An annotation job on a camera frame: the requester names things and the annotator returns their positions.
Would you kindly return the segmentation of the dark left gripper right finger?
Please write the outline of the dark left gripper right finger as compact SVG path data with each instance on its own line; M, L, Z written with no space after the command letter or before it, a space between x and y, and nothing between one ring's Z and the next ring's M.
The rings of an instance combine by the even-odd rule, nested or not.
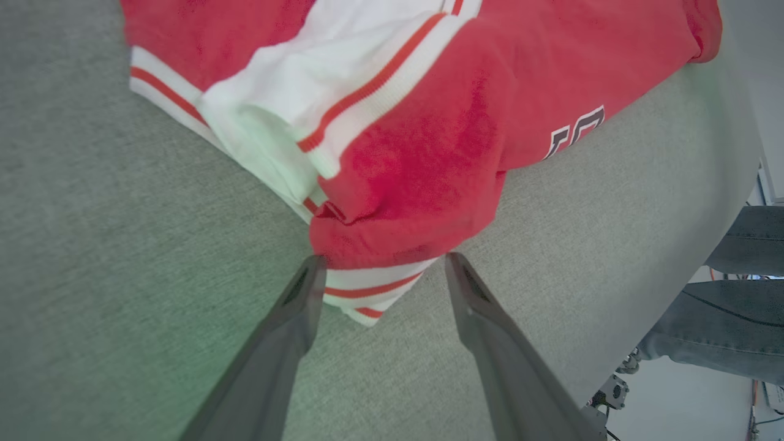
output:
M478 366L496 441L605 441L504 311L467 257L445 257L462 344Z

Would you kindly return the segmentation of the person leg in grey jeans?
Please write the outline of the person leg in grey jeans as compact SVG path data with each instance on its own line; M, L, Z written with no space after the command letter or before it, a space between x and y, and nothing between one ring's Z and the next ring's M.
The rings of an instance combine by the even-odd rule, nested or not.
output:
M784 280L688 283L638 348L784 387Z
M721 273L784 278L784 206L742 207L705 264Z

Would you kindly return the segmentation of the red and white garment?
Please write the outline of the red and white garment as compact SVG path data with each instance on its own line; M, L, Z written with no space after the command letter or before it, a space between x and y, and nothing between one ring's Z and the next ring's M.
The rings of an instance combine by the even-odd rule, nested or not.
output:
M718 0L119 0L131 90L310 226L365 326L494 218L506 173L722 41Z

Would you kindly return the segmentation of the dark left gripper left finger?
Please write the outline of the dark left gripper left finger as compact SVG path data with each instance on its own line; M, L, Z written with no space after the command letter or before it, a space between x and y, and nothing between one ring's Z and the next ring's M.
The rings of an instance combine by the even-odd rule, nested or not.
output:
M303 260L179 441L282 441L300 361L317 337L326 260Z

